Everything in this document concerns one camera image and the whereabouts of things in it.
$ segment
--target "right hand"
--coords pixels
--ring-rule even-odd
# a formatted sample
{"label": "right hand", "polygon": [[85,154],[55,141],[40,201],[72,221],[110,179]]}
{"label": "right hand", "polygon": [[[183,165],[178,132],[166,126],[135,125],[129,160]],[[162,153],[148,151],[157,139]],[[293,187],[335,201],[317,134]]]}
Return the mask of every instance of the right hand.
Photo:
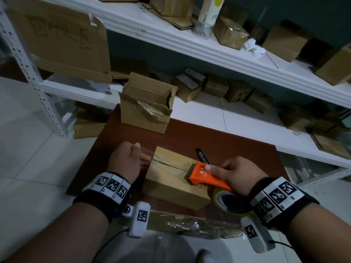
{"label": "right hand", "polygon": [[205,170],[226,182],[235,192],[247,196],[253,186],[268,175],[243,157],[227,159],[219,167],[206,165]]}

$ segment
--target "brown tabletop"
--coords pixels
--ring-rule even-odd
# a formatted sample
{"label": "brown tabletop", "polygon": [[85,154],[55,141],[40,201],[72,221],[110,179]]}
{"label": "brown tabletop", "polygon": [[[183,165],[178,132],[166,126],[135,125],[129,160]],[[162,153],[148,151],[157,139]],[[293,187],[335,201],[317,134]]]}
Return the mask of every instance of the brown tabletop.
{"label": "brown tabletop", "polygon": [[[283,163],[273,145],[254,141],[176,119],[169,121],[164,134],[121,123],[120,106],[110,115],[103,131],[67,189],[68,195],[78,195],[97,175],[106,171],[113,150],[123,141],[139,142],[142,147],[155,151],[157,146],[199,160],[195,149],[201,148],[211,164],[218,165],[227,158],[242,156],[257,164],[271,177],[288,179]],[[145,201],[151,208],[163,212],[239,223],[237,216],[222,212],[213,203],[194,211],[160,199],[141,194],[145,174],[133,184],[130,203]]]}

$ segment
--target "wire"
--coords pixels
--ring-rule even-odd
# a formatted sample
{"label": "wire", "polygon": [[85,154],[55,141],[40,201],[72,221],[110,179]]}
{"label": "wire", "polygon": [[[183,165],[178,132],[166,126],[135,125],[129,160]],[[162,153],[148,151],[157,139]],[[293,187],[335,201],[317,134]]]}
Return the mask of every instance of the wire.
{"label": "wire", "polygon": [[121,233],[123,232],[129,232],[129,229],[124,229],[124,230],[121,230],[120,232],[118,232],[117,234],[115,234],[110,240],[107,241],[106,244],[103,245],[103,247],[101,247],[99,249],[99,251],[95,254],[95,257],[93,258],[92,262],[94,262],[94,260],[98,257],[98,255],[100,254],[100,252],[118,235],[120,235]]}
{"label": "wire", "polygon": [[278,241],[274,241],[274,240],[268,240],[268,243],[270,243],[270,244],[272,244],[272,243],[282,244],[282,245],[285,245],[285,246],[287,246],[287,247],[290,247],[292,250],[294,250],[294,249],[292,248],[292,246],[290,246],[290,245],[288,245],[288,244],[284,244],[284,243],[282,243],[282,242],[278,242]]}

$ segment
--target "plastic bottle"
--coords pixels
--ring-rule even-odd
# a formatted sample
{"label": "plastic bottle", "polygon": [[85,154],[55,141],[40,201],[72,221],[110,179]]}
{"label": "plastic bottle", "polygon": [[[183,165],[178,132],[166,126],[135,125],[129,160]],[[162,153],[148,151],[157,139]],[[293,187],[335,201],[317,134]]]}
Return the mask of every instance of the plastic bottle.
{"label": "plastic bottle", "polygon": [[212,35],[212,29],[216,23],[220,9],[224,0],[204,0],[199,15],[199,20],[192,29],[192,33],[201,38],[209,39]]}

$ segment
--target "yellow tape roll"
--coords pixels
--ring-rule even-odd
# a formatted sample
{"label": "yellow tape roll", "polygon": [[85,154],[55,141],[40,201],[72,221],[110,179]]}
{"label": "yellow tape roll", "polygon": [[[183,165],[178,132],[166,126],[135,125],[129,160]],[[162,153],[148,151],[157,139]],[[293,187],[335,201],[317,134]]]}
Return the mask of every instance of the yellow tape roll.
{"label": "yellow tape roll", "polygon": [[212,201],[221,210],[240,217],[254,214],[251,204],[241,196],[237,196],[220,187],[213,190]]}

